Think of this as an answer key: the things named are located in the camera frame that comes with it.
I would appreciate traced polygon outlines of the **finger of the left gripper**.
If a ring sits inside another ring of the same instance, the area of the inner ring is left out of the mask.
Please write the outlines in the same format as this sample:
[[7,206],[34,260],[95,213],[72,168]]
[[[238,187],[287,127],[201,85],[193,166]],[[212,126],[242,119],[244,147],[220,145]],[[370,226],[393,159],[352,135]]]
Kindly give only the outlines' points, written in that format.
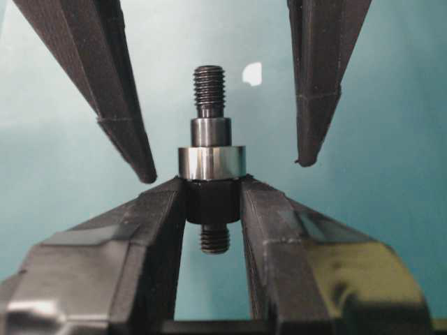
[[119,1],[16,1],[141,182],[156,180]]
[[288,1],[297,105],[298,159],[315,164],[342,93],[370,0]]

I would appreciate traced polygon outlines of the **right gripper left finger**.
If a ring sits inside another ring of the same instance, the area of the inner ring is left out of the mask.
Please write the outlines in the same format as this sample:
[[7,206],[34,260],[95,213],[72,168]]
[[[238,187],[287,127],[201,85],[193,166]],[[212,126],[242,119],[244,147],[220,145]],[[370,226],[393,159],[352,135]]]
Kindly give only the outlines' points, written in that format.
[[174,316],[184,224],[174,178],[36,244],[1,284],[1,333],[150,333]]

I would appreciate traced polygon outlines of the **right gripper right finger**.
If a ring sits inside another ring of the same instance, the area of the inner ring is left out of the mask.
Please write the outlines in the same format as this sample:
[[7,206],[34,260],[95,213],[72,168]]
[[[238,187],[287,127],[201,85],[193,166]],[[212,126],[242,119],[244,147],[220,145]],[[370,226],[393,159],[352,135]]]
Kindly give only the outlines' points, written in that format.
[[248,177],[244,252],[255,319],[276,334],[431,334],[429,308],[386,244]]

